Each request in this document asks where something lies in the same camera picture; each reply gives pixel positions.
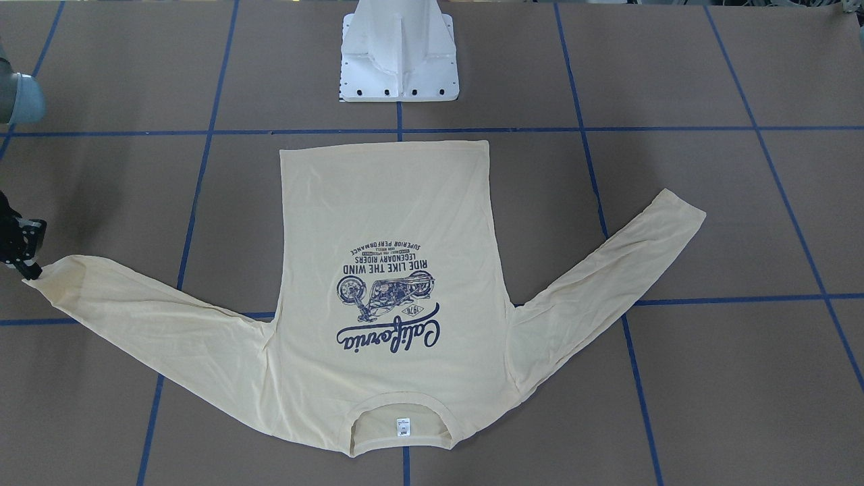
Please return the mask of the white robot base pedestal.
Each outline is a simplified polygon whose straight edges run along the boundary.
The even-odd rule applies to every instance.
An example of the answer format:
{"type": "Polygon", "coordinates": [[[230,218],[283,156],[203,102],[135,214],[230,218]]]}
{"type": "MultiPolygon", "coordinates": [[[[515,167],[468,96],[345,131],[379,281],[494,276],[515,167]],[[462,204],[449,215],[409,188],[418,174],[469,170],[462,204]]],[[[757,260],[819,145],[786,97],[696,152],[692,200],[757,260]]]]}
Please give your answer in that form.
{"type": "Polygon", "coordinates": [[[460,94],[453,18],[436,1],[359,1],[342,22],[342,102],[447,102],[460,94]]]}

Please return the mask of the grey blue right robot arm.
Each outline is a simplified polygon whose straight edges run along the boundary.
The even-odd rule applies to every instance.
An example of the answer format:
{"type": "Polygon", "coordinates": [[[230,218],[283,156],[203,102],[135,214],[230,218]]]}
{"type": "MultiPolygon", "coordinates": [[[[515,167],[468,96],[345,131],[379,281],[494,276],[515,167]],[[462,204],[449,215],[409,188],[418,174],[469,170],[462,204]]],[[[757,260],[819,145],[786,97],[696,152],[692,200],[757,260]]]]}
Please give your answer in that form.
{"type": "MultiPolygon", "coordinates": [[[[1,49],[1,123],[34,123],[45,114],[41,86],[33,76],[15,71],[1,49]]],[[[43,245],[47,222],[26,219],[13,209],[6,194],[1,194],[1,259],[16,269],[25,280],[38,279],[41,267],[35,261],[43,245]]]]}

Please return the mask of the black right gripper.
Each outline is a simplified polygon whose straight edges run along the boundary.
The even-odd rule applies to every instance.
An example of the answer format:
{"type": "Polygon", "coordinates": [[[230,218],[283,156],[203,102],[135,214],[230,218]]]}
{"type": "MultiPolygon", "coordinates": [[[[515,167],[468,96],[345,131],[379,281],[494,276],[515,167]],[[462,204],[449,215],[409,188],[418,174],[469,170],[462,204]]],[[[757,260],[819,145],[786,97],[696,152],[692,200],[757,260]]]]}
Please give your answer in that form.
{"type": "Polygon", "coordinates": [[[38,279],[43,270],[35,263],[47,230],[44,219],[25,219],[10,206],[1,192],[1,259],[27,280],[38,279]]]}

